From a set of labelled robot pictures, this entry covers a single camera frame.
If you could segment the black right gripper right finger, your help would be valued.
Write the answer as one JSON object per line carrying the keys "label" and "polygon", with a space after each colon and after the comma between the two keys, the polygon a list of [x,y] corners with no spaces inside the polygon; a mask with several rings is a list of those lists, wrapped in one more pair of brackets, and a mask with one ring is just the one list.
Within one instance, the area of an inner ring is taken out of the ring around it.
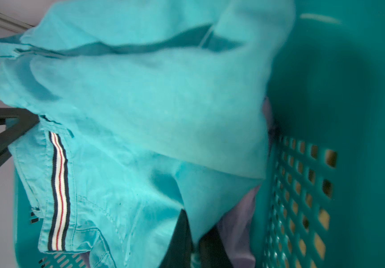
{"label": "black right gripper right finger", "polygon": [[233,268],[217,227],[200,239],[199,255],[202,268]]}

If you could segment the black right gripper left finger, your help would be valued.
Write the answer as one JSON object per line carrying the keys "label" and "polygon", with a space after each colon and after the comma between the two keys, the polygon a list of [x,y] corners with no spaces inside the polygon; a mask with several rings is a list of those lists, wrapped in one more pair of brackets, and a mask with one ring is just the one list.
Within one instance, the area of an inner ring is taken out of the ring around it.
{"label": "black right gripper left finger", "polygon": [[192,248],[188,216],[181,210],[169,248],[159,268],[190,268]]}

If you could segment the teal pants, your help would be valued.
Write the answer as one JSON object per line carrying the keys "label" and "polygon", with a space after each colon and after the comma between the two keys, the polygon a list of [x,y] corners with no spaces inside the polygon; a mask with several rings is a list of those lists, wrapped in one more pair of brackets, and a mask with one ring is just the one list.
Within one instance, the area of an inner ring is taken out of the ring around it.
{"label": "teal pants", "polygon": [[0,100],[37,249],[156,268],[181,211],[197,243],[266,176],[262,106],[294,1],[63,1],[0,39]]}

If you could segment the purple pants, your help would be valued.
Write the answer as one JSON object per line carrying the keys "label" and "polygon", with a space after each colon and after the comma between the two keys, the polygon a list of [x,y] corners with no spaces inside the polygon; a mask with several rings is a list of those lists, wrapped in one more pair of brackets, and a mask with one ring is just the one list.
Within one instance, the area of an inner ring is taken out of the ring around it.
{"label": "purple pants", "polygon": [[250,229],[256,210],[256,198],[264,180],[247,192],[217,224],[225,252],[234,268],[253,268],[256,257],[250,246]]}

